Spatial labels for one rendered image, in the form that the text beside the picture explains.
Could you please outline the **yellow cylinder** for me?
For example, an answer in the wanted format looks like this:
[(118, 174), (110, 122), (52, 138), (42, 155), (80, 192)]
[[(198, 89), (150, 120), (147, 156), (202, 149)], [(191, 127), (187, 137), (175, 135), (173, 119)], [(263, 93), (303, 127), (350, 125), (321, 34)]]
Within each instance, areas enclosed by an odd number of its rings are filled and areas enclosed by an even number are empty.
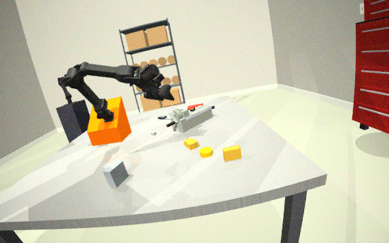
[(212, 148), (210, 147), (205, 147), (200, 149), (200, 156), (201, 157), (210, 157), (213, 154)]

